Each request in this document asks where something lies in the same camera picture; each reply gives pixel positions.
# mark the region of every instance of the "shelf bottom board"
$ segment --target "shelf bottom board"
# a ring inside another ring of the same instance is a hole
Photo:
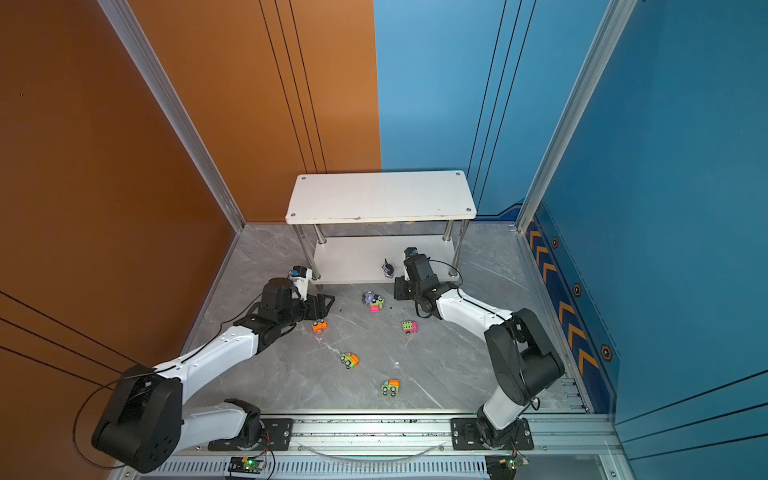
[[[442,235],[328,237],[325,244],[316,245],[315,264],[320,279],[313,283],[394,283],[384,276],[384,259],[395,268],[395,277],[402,276],[408,247],[415,247],[434,260],[453,261],[453,241],[444,242]],[[432,270],[442,282],[457,280],[449,275],[447,265],[432,262]]]

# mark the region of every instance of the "blue wall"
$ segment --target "blue wall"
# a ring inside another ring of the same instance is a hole
[[[768,2],[638,2],[545,195],[640,479],[765,478],[765,437],[697,447],[768,433],[768,407],[675,427],[768,402],[768,375],[685,400],[768,368],[767,25]]]
[[[376,0],[382,169],[462,169],[484,215],[519,202],[607,4]]]

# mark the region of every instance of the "brown wall panel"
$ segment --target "brown wall panel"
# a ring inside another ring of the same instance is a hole
[[[380,170],[372,0],[130,0],[248,221],[301,173]]]
[[[153,365],[177,355],[233,231],[92,0],[0,7],[0,290]],[[0,296],[0,317],[117,370],[131,362]],[[116,372],[0,322],[0,346],[96,382]],[[103,478],[69,440],[96,387],[0,350],[4,478]],[[86,455],[100,394],[80,425]]]

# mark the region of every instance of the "white shelf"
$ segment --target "white shelf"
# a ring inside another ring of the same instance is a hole
[[[317,244],[315,264],[320,272],[317,284],[328,283],[393,283],[384,277],[382,265],[386,258],[395,268],[395,276],[405,273],[405,249],[416,247],[434,260],[451,263],[453,242],[444,242],[442,235],[398,235],[393,237],[328,237]],[[449,276],[449,267],[432,262],[432,270],[442,282],[457,280]]]
[[[476,215],[461,170],[307,174],[296,178],[286,222],[310,225],[467,220]]]

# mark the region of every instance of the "gray marble floor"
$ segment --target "gray marble floor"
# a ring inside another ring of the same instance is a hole
[[[334,225],[328,237],[442,233],[444,223]],[[458,225],[454,236],[458,236]],[[249,224],[194,334],[200,345],[218,331],[222,321],[241,311],[264,283],[285,276],[293,265],[304,265],[293,228],[280,224]],[[462,248],[459,269],[463,289],[494,306],[510,310],[535,306],[525,273],[504,223],[472,223]],[[361,296],[373,290],[384,297],[384,309],[371,313]],[[310,293],[316,292],[310,286]],[[301,322],[269,349],[234,366],[200,390],[189,406],[210,405],[236,397],[264,412],[297,409],[461,409],[474,412],[496,388],[485,344],[471,333],[435,318],[417,319],[413,302],[392,298],[392,284],[326,285],[336,296],[322,335]],[[419,332],[406,335],[400,323],[415,319]],[[360,364],[351,370],[339,354],[355,353]],[[395,398],[383,396],[388,379],[400,381]],[[541,407],[568,409],[561,382],[540,395]]]

